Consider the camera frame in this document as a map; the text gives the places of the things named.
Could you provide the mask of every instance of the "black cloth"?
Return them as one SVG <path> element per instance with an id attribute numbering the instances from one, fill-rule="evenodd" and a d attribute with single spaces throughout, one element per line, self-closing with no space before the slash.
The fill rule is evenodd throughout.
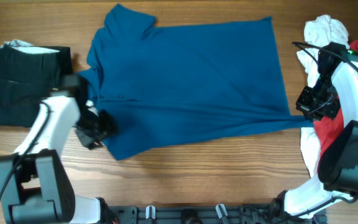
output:
<path id="1" fill-rule="evenodd" d="M 52 54 L 26 54 L 7 45 L 0 49 L 0 125 L 31 127 L 39 100 L 73 73 L 69 47 Z"/>

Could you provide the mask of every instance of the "red cloth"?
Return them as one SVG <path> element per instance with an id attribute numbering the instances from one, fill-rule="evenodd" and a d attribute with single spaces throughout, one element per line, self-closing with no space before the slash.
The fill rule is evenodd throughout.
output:
<path id="1" fill-rule="evenodd" d="M 358 51 L 358 40 L 355 40 L 351 43 L 351 49 Z M 333 141 L 340 135 L 343 130 L 342 109 L 339 110 L 335 119 L 331 120 L 327 117 L 324 117 L 321 121 L 315 121 L 313 124 L 317 137 L 320 140 L 321 157 L 324 151 L 331 145 L 331 143 L 333 143 Z"/>

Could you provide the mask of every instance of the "blue fabric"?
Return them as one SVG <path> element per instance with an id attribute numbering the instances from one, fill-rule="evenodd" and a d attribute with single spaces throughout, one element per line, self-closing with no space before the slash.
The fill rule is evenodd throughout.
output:
<path id="1" fill-rule="evenodd" d="M 311 126 L 291 116 L 272 19 L 154 27 L 120 4 L 88 54 L 89 98 L 116 120 L 116 159 L 153 147 Z"/>

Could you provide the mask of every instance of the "wooden table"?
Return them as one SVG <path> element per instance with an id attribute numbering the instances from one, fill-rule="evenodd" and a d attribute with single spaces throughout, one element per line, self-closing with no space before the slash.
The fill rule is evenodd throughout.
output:
<path id="1" fill-rule="evenodd" d="M 244 21 L 273 17 L 289 106 L 306 83 L 294 40 L 306 21 L 329 14 L 358 39 L 358 1 L 126 1 L 124 6 L 156 15 L 157 26 Z M 71 47 L 76 70 L 88 68 L 94 33 L 116 2 L 0 4 L 0 44 L 21 39 Z M 10 154 L 28 129 L 0 127 L 0 156 Z M 308 180 L 300 152 L 300 130 L 227 138 L 152 149 L 116 161 L 107 149 L 82 148 L 73 132 L 62 161 L 76 194 L 103 197 L 110 205 L 239 205 L 265 203 Z M 358 223 L 358 202 L 328 209 L 329 223 Z"/>

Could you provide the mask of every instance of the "wood grain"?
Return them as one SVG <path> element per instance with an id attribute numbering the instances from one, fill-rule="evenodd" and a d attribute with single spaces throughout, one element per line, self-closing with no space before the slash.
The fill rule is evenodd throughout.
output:
<path id="1" fill-rule="evenodd" d="M 37 45 L 66 45 L 71 47 L 76 69 L 85 69 L 94 33 L 115 4 L 0 4 L 0 44 L 22 39 Z M 306 75 L 291 41 L 303 40 L 305 22 L 329 14 L 343 22 L 352 39 L 358 39 L 358 1 L 129 1 L 123 5 L 157 16 L 157 26 L 272 16 L 293 114 L 298 114 L 294 104 Z M 24 128 L 0 127 L 0 155 L 10 154 L 26 133 Z M 111 205 L 259 203 L 308 179 L 299 138 L 299 129 L 291 129 L 152 149 L 118 162 L 106 149 L 82 148 L 71 132 L 62 161 L 77 194 L 103 197 Z M 340 203 L 328 212 L 330 223 L 358 223 L 358 203 Z"/>

